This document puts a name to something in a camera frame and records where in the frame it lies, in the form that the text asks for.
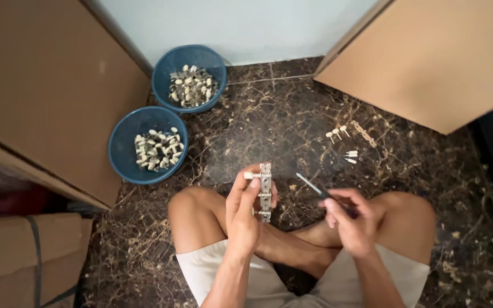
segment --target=blue basket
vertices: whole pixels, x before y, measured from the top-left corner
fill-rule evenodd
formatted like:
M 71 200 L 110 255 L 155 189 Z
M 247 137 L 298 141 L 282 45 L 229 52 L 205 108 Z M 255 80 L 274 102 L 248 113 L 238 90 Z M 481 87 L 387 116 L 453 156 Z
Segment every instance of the blue basket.
M 178 163 L 168 169 L 149 171 L 136 164 L 136 148 L 134 137 L 145 134 L 150 129 L 171 132 L 176 127 L 180 141 L 183 143 L 183 154 Z M 186 125 L 174 112 L 163 107 L 144 107 L 126 115 L 113 129 L 108 144 L 108 154 L 113 170 L 125 180 L 136 184 L 153 184 L 168 178 L 182 164 L 187 153 Z
M 182 108 L 179 102 L 169 99 L 170 73 L 182 71 L 182 67 L 186 64 L 206 68 L 207 72 L 218 82 L 216 94 L 209 102 L 198 107 Z M 151 88 L 161 105 L 172 111 L 188 114 L 207 111 L 214 107 L 225 87 L 226 66 L 223 64 L 222 57 L 214 50 L 202 45 L 180 46 L 167 52 L 157 62 L 151 77 Z

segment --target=light blue wall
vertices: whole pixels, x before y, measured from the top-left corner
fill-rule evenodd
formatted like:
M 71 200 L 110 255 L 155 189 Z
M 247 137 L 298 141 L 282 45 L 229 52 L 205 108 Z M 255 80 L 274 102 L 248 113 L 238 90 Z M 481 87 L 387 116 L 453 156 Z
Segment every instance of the light blue wall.
M 97 0 L 154 66 L 186 44 L 231 65 L 326 54 L 377 0 Z

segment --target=marble floor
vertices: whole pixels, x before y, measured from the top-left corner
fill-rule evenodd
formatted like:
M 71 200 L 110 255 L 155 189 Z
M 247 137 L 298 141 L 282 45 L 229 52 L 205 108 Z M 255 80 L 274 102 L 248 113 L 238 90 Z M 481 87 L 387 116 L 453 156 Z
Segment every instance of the marble floor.
M 196 307 L 180 272 L 166 204 L 189 185 L 226 194 L 242 167 L 269 160 L 280 202 L 271 224 L 284 231 L 321 220 L 302 172 L 326 188 L 357 187 L 367 197 L 398 190 L 423 196 L 438 216 L 435 248 L 420 304 L 493 306 L 493 189 L 467 128 L 443 136 L 314 82 L 320 58 L 229 68 L 220 102 L 182 115 L 191 147 L 181 168 L 154 185 L 124 183 L 117 205 L 100 215 L 82 274 L 86 307 Z M 154 98 L 148 100 L 154 105 Z M 371 147 L 352 127 L 333 145 L 324 135 L 352 120 L 376 140 Z M 341 158 L 359 149 L 362 161 Z M 314 279 L 278 266 L 290 290 Z

